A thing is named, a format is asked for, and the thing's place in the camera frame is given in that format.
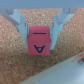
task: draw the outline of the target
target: pink cube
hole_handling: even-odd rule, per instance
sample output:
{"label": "pink cube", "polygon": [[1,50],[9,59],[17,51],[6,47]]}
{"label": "pink cube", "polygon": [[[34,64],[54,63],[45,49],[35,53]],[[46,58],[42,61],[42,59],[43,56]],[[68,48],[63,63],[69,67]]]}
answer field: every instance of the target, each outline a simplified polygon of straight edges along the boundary
{"label": "pink cube", "polygon": [[27,43],[30,55],[49,55],[51,45],[50,27],[30,26]]}

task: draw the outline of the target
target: block front face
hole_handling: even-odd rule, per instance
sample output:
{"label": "block front face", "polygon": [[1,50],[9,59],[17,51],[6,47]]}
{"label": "block front face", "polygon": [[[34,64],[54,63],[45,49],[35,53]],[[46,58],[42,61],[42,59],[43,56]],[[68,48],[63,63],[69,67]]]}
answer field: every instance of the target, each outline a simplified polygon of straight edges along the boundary
{"label": "block front face", "polygon": [[30,26],[27,42],[30,55],[49,55],[51,45],[50,27]]}

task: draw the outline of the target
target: beige carpet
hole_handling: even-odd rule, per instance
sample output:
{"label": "beige carpet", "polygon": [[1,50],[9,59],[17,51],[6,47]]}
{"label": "beige carpet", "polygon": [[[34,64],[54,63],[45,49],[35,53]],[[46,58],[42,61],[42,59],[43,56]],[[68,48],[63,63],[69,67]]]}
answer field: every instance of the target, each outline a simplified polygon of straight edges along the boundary
{"label": "beige carpet", "polygon": [[[49,26],[60,9],[19,9],[29,26]],[[30,56],[16,28],[0,15],[0,84],[21,81],[84,51],[84,8],[68,21],[49,56]]]}

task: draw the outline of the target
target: red block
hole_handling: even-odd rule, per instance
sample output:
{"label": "red block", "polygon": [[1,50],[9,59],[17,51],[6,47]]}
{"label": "red block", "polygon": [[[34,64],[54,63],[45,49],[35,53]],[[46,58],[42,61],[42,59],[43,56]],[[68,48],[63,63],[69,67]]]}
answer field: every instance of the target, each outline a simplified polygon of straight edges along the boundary
{"label": "red block", "polygon": [[51,45],[50,27],[30,26],[27,42],[30,55],[49,55]]}

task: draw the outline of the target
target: pink block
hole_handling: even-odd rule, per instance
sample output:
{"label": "pink block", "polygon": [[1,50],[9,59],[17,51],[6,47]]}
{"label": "pink block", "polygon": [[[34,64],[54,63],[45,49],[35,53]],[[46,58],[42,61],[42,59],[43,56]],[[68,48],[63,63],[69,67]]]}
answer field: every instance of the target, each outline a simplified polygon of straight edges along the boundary
{"label": "pink block", "polygon": [[27,42],[30,55],[49,55],[51,45],[50,27],[30,26]]}

